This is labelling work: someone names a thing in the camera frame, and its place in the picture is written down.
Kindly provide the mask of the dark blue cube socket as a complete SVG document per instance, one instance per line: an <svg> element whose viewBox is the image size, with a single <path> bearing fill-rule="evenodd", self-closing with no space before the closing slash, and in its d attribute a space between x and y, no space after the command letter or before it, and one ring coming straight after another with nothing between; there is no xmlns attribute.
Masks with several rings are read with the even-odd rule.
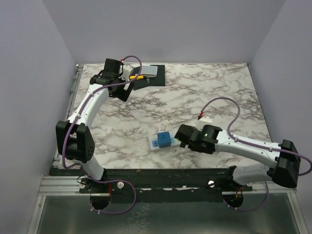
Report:
<svg viewBox="0 0 312 234"><path fill-rule="evenodd" d="M157 143L159 148L167 148L171 146L171 136L169 132L160 132L157 134Z"/></svg>

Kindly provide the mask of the white multicolour power strip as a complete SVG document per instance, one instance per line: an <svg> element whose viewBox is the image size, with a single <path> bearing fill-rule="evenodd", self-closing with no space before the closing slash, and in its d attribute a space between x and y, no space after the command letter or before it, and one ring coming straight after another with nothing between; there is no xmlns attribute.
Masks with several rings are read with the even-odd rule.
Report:
<svg viewBox="0 0 312 234"><path fill-rule="evenodd" d="M158 141L158 138L155 135L155 136L148 137L148 145L149 145L150 151L159 151L159 150L179 147L180 141L171 137L171 143L162 142L162 141Z"/></svg>

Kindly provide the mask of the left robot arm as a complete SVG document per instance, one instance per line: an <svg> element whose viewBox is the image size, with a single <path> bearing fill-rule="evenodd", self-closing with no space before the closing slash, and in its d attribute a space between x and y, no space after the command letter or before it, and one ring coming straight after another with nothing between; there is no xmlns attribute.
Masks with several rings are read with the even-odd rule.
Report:
<svg viewBox="0 0 312 234"><path fill-rule="evenodd" d="M87 94L78 108L66 121L56 124L58 153L63 167L79 166L91 179L91 187L99 193L107 188L107 173L95 158L90 127L108 98L127 100L134 86L130 80L133 69L123 60L106 59L104 68L90 78Z"/></svg>

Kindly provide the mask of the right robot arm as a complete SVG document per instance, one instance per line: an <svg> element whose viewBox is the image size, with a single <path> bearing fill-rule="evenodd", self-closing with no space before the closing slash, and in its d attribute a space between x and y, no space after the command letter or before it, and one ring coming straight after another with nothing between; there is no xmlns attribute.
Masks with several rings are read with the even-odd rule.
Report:
<svg viewBox="0 0 312 234"><path fill-rule="evenodd" d="M228 135L226 130L206 124L202 129L182 124L175 138L181 147L213 154L230 153L257 161L251 166L233 167L232 174L224 178L225 187L234 191L241 185L272 181L275 184L296 188L299 177L300 158L293 142L261 142L245 137Z"/></svg>

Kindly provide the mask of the yellow utility knife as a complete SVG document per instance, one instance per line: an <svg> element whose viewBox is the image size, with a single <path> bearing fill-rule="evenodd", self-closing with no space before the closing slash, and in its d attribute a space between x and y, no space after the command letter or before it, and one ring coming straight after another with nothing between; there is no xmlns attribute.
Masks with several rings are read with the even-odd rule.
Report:
<svg viewBox="0 0 312 234"><path fill-rule="evenodd" d="M129 79L134 80L134 79L144 79L144 76L130 76Z"/></svg>

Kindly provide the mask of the grey white box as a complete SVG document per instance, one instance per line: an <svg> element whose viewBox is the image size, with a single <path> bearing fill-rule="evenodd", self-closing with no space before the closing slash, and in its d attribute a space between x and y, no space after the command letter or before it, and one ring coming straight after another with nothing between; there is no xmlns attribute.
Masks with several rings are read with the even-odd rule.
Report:
<svg viewBox="0 0 312 234"><path fill-rule="evenodd" d="M144 77L156 77L158 73L158 67L153 65L143 65L140 75Z"/></svg>

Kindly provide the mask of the black foam mat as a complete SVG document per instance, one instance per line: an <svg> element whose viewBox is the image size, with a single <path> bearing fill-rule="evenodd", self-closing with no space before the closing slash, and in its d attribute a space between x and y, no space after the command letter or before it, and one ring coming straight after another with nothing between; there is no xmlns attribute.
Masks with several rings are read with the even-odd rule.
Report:
<svg viewBox="0 0 312 234"><path fill-rule="evenodd" d="M146 87L164 87L166 85L165 65L153 64L158 67L158 73L156 77L144 77L134 81L134 90L143 89Z"/></svg>

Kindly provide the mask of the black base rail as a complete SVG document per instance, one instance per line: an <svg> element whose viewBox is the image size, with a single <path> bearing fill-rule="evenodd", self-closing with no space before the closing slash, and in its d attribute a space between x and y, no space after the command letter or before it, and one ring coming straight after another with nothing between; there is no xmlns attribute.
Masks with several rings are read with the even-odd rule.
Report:
<svg viewBox="0 0 312 234"><path fill-rule="evenodd" d="M67 176L78 183L78 194L89 195L97 208L109 202L177 203L222 202L228 199L236 206L243 202L248 186L233 181L234 167L228 169L108 169L105 180L99 184L83 176L79 170L52 168L50 176Z"/></svg>

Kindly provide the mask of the aluminium frame rail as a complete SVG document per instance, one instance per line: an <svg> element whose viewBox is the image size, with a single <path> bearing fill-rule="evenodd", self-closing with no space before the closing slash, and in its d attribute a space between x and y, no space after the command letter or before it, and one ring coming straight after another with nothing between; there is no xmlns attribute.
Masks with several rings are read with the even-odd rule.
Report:
<svg viewBox="0 0 312 234"><path fill-rule="evenodd" d="M267 183L253 183L250 187L245 187L242 194L264 194L269 191L270 194L274 193L296 193L297 189L283 188L272 182ZM199 187L191 187L183 185L177 188L137 188L139 193L144 192L177 192L187 191L190 193L199 192ZM76 176L43 176L39 186L39 196L71 196L71 195L93 195L93 196L108 196L109 189L100 185L99 190L93 190L82 185L81 179Z"/></svg>

